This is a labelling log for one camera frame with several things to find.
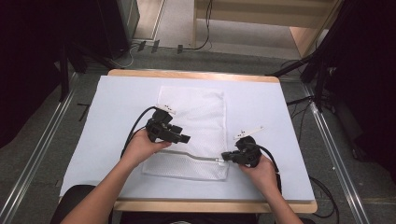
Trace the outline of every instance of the folded cloth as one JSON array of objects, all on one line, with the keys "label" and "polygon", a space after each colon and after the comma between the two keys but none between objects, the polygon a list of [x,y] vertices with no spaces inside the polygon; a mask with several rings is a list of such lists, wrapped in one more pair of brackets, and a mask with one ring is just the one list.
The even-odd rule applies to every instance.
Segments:
[{"label": "folded cloth", "polygon": [[[227,151],[223,91],[162,86],[158,104],[176,110],[170,123],[183,128],[182,133],[191,137],[188,144],[173,144],[168,150],[221,159],[221,152]],[[228,167],[223,162],[160,151],[144,162],[142,172],[174,178],[221,180],[227,177]]]}]

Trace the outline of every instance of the human arm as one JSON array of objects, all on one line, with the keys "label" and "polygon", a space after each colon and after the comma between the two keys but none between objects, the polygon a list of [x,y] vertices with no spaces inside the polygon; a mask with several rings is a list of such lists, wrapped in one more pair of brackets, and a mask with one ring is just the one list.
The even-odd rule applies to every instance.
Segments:
[{"label": "human arm", "polygon": [[137,132],[120,161],[62,223],[106,223],[114,202],[132,170],[155,152],[170,145],[168,142],[151,143],[146,130]]},{"label": "human arm", "polygon": [[256,167],[248,168],[245,165],[239,165],[239,168],[250,177],[253,184],[262,193],[271,207],[276,223],[303,223],[279,192],[274,165],[269,159],[261,156]]}]

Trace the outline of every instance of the person's right arm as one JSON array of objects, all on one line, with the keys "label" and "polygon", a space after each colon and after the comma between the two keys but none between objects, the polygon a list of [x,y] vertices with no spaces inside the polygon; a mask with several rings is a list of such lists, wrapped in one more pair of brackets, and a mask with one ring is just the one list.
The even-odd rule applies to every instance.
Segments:
[{"label": "person's right arm", "polygon": [[279,192],[274,165],[269,159],[262,156],[255,168],[248,168],[245,165],[239,165],[239,168],[250,177],[253,184],[262,193],[271,207],[277,224],[303,223]]}]

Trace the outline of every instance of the person's left arm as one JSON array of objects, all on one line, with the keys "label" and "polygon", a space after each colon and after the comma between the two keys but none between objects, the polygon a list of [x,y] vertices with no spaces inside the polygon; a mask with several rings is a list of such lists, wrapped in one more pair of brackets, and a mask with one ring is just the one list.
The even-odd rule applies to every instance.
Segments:
[{"label": "person's left arm", "polygon": [[168,142],[151,143],[146,130],[137,132],[121,160],[62,223],[106,223],[114,202],[132,170],[153,153],[170,145]]}]

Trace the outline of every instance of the human hand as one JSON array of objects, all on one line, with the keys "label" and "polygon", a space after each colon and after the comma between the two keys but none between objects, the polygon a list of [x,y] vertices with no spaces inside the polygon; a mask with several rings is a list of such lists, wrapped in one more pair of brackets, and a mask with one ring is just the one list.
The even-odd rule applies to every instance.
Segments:
[{"label": "human hand", "polygon": [[152,154],[171,145],[172,143],[165,141],[152,143],[149,140],[147,131],[143,129],[134,135],[125,149],[121,161],[131,164],[132,168],[135,168],[140,162],[145,161]]},{"label": "human hand", "polygon": [[276,182],[276,172],[274,164],[265,156],[260,157],[259,164],[254,168],[239,165],[239,168],[250,177],[250,180],[258,188],[264,197],[279,191]]}]

